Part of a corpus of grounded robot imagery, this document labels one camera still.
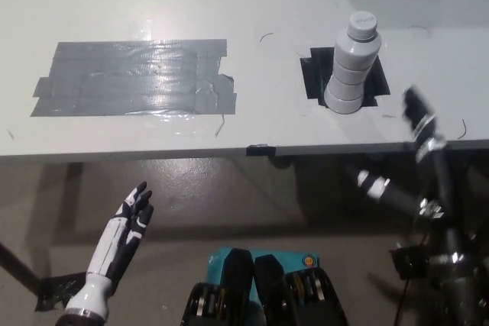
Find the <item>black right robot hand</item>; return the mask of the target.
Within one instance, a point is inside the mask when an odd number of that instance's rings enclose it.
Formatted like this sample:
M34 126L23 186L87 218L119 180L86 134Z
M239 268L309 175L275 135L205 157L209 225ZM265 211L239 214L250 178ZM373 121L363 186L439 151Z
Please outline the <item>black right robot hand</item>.
M391 179L355 166L348 168L348 175L367 197L376 202L439 226L453 226L457 222L458 206L447 157L447 141L439 132L435 112L414 86L403 94L403 116L410 124L416 166L428 192L414 195L397 187Z

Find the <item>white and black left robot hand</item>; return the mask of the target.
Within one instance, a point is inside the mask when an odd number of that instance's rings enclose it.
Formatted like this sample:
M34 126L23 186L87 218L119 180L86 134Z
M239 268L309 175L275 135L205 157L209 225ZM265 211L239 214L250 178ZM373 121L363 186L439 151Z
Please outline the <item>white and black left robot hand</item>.
M104 325L108 301L132 261L154 207L147 183L136 186L110 218L86 271L84 286L68 301L58 325Z

